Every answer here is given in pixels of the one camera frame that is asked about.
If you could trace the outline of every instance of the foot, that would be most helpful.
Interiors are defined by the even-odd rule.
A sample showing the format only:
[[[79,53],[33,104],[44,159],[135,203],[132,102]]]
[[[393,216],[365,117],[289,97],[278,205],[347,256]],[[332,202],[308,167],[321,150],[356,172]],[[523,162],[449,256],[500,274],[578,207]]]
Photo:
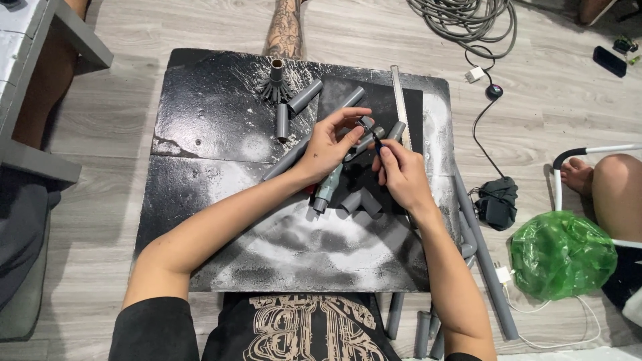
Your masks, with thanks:
[[[560,174],[562,183],[586,198],[592,197],[593,168],[585,162],[571,158],[568,163],[562,164]]]

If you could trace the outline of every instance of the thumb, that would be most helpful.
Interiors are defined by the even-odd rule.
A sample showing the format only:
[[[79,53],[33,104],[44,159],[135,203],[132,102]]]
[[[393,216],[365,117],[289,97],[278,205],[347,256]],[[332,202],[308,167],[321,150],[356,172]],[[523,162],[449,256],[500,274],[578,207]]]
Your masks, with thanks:
[[[387,146],[381,147],[379,150],[379,156],[381,157],[383,167],[386,168],[388,178],[396,177],[401,174],[401,170],[399,170],[399,162],[397,162],[397,158]]]
[[[336,145],[341,149],[342,154],[346,154],[350,147],[355,145],[363,135],[363,127],[354,127],[348,134],[343,136],[343,139]]]

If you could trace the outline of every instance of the wooden floor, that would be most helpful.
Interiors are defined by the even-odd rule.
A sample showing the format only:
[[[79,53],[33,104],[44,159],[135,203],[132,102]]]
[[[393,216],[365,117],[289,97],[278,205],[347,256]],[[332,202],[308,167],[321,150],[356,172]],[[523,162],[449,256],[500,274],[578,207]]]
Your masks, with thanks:
[[[183,47],[261,53],[274,8],[274,0],[93,1],[87,21],[114,52],[114,64],[77,76],[65,99],[51,150],[83,164],[83,171],[52,214],[35,333],[29,342],[0,344],[0,360],[107,358],[130,269],[169,53]],[[505,95],[477,129],[478,139],[519,185],[515,226],[504,232],[483,228],[494,261],[503,265],[508,265],[506,242],[512,232],[551,209],[547,167],[557,154],[580,146],[642,141],[641,69],[629,68],[620,79],[591,60],[596,45],[609,48],[609,37],[621,31],[606,25],[612,16],[585,29],[568,17],[522,4],[516,8],[517,44],[491,71]],[[630,31],[642,28],[639,18],[626,25]],[[462,48],[429,31],[405,1],[309,0],[302,22],[306,60],[375,69],[399,64],[405,73],[448,80],[456,160],[467,187],[498,177],[471,137],[471,124],[487,104],[486,80],[466,83],[464,73],[471,67]],[[506,24],[507,19],[498,21],[496,32]],[[502,42],[492,49],[501,52],[505,46]],[[564,196],[566,208],[579,209],[574,194]],[[484,290],[476,267],[474,273]],[[514,287],[510,293],[521,308],[534,307]],[[640,329],[626,322],[601,292],[584,299],[597,314],[602,335],[564,349],[640,341]],[[203,346],[216,325],[218,298],[193,294],[190,303]],[[399,337],[393,342],[402,357],[412,355],[417,311],[428,305],[427,294],[406,296]],[[544,345],[592,338],[597,325],[588,315],[576,299],[551,303],[534,314],[514,312],[522,336]],[[491,317],[499,353],[536,351],[519,340],[505,342],[492,312]]]

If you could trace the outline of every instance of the knee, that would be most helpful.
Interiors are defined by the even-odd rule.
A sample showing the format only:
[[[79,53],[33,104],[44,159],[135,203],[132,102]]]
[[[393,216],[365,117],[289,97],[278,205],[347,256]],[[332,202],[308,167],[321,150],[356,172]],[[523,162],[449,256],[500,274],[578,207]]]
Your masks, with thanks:
[[[629,154],[607,155],[596,164],[594,172],[602,177],[627,177],[642,172],[642,162]]]

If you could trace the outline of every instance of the person's left hand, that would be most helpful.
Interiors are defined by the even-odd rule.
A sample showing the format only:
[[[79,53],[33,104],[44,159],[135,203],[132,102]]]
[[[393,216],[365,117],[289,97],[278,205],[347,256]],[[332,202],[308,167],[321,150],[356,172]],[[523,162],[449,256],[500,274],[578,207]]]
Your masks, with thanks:
[[[341,108],[315,124],[306,153],[291,170],[299,172],[308,184],[321,181],[343,161],[350,147],[357,144],[364,131],[356,121],[370,113],[368,108]],[[343,128],[352,130],[341,138],[337,133]]]

